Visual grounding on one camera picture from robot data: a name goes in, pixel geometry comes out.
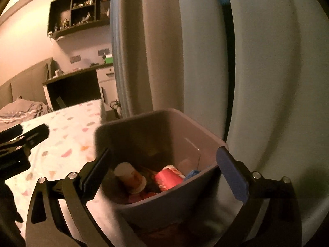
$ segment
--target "wall shelf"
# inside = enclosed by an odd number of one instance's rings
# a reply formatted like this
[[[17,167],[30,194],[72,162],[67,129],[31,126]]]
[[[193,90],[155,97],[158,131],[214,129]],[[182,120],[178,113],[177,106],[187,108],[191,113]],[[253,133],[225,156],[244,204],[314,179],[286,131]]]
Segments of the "wall shelf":
[[[58,39],[80,30],[109,25],[110,18],[107,15],[107,9],[110,8],[110,0],[93,0],[91,5],[86,5],[86,1],[88,0],[55,0],[51,2],[47,36]],[[75,3],[84,5],[73,8]],[[88,13],[90,15],[88,20],[81,23]],[[65,19],[67,28],[61,29]]]

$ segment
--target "trash bin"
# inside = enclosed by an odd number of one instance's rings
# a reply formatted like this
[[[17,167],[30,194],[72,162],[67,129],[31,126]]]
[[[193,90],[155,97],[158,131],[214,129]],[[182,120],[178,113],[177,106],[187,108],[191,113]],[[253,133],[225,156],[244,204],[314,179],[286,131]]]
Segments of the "trash bin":
[[[102,187],[117,211],[132,226],[145,231],[184,220],[218,170],[215,155],[226,143],[174,109],[160,110],[106,123],[95,133],[96,152],[113,150],[114,157]],[[129,162],[160,171],[174,165],[183,174],[201,171],[181,184],[142,201],[127,204],[128,194],[114,176],[115,167]]]

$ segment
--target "paper cup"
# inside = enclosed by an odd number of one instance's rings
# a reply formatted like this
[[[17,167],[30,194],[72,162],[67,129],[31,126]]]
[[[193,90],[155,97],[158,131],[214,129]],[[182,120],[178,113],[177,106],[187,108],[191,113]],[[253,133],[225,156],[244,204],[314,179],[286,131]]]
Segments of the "paper cup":
[[[170,170],[172,170],[176,175],[178,175],[182,179],[185,178],[185,176],[180,171],[178,171],[178,169],[175,166],[173,166],[173,165],[167,165],[162,170],[167,169],[167,168],[170,169]]]
[[[131,166],[129,162],[120,163],[114,169],[114,175],[125,185],[130,194],[137,194],[146,186],[146,179]]]
[[[166,168],[154,177],[155,182],[158,184],[161,191],[166,191],[178,184],[182,183],[183,179],[176,175],[172,170]]]

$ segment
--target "gray headboard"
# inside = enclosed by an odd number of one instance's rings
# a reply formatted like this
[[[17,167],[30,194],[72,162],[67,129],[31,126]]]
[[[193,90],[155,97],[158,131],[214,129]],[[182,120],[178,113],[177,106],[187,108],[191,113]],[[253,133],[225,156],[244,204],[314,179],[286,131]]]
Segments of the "gray headboard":
[[[0,109],[22,96],[25,100],[47,103],[42,83],[53,70],[53,59],[48,58],[6,81],[0,86]]]

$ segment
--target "metal screw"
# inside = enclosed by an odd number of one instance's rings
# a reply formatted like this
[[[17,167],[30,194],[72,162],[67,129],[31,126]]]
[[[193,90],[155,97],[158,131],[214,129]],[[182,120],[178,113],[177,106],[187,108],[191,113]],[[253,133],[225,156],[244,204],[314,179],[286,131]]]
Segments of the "metal screw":
[[[39,180],[38,180],[38,183],[39,184],[42,184],[46,179],[44,177],[40,177]]]
[[[289,177],[284,176],[284,177],[282,178],[282,180],[284,181],[284,183],[287,183],[287,184],[290,184],[290,183],[291,183],[291,180],[290,180]]]
[[[69,179],[74,179],[78,176],[78,174],[76,172],[72,172],[68,175]]]
[[[261,176],[262,175],[259,172],[255,171],[255,172],[252,173],[252,177],[255,178],[255,179],[260,179]]]

